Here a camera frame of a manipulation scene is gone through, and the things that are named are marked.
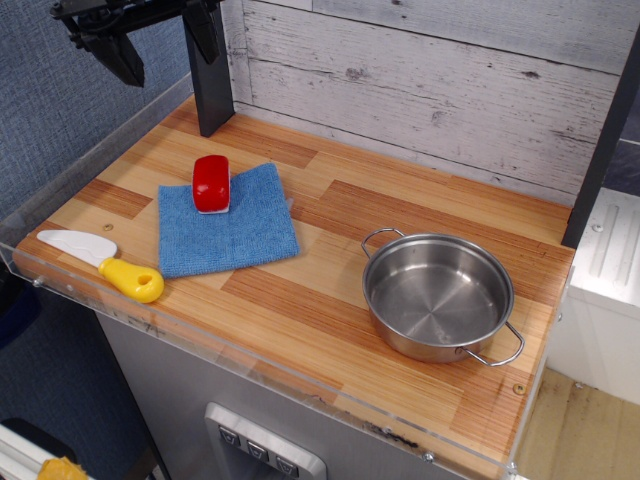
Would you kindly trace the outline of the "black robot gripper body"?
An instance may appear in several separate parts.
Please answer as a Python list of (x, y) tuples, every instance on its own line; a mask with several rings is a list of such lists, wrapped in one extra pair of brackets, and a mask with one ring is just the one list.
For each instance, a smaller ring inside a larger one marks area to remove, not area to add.
[(219, 1), (55, 1), (50, 15), (71, 38), (80, 38), (126, 34), (179, 16), (201, 24), (218, 6)]

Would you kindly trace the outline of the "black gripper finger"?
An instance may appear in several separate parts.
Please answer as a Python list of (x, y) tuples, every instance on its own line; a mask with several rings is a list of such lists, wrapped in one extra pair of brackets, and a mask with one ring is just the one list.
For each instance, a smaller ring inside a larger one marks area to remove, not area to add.
[(214, 21), (217, 8), (217, 3), (184, 3), (182, 7), (183, 22), (207, 64), (220, 55)]
[(124, 84), (143, 87), (144, 63), (126, 35), (84, 35), (93, 56)]

